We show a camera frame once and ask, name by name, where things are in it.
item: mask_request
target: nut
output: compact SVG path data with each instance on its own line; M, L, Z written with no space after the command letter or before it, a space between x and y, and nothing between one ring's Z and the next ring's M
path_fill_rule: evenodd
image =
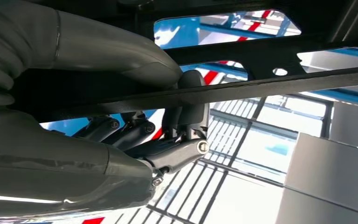
M110 128L112 129L112 130L116 130L116 129L118 129L120 127L120 124L119 124L119 122L118 122L118 120L113 120L111 123L110 123Z
M209 144L207 141L200 141L198 143L197 149L199 151L199 153L201 154L205 154L209 151Z
M162 177L156 177L152 182L152 186L156 187L158 185L160 185L163 182L163 178Z
M154 130L156 129L156 127L154 126L154 124L148 124L146 127L145 127L145 132L147 134L151 134L154 132Z

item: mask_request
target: metal grid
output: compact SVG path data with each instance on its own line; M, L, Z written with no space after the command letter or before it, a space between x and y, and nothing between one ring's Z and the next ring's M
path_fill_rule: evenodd
M325 104L326 112L331 113L329 101L300 94L288 97ZM257 120L266 106L270 106L266 104L266 98L232 100L211 105L208 136L210 153L174 175L168 175L164 180L167 186L145 208L123 213L117 217L116 223L203 224L227 177L235 176L247 182L257 181L265 186L281 187L285 172L239 157L252 130L295 141L298 132ZM330 120L322 118L322 121L324 126L329 126Z

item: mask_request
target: circular hole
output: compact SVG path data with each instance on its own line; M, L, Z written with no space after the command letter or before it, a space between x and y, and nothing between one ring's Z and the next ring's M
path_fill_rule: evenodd
M272 72L277 76L285 76L288 74L288 71L282 68L274 68Z

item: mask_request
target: red stripe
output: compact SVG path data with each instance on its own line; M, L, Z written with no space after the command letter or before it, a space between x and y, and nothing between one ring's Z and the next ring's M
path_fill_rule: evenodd
M100 224L105 217L84 220L82 224Z
M154 134L152 140L159 139L163 135L163 129L159 129L157 133Z
M271 10L265 10L263 15L262 15L262 18L267 18L267 16L271 13ZM261 25L261 23L259 22L254 22L250 27L249 27L249 31L255 31L259 26ZM237 41L245 41L247 40L248 38L247 37L243 37L241 36ZM227 64L228 61L220 61L221 64ZM217 77L218 75L218 72L216 71L209 71L205 77L204 77L204 80L205 80L205 84L206 85L210 85L210 83ZM157 133L153 136L153 140L154 139L159 139L161 136L163 135L163 130L160 128Z

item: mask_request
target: glass window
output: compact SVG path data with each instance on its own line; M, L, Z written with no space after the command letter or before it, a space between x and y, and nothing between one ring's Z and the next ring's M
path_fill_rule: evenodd
M271 96L258 121L319 137L326 105L305 99Z
M251 128L237 158L286 173L295 143L295 139Z
M273 224L282 188L229 173L209 211L205 224Z

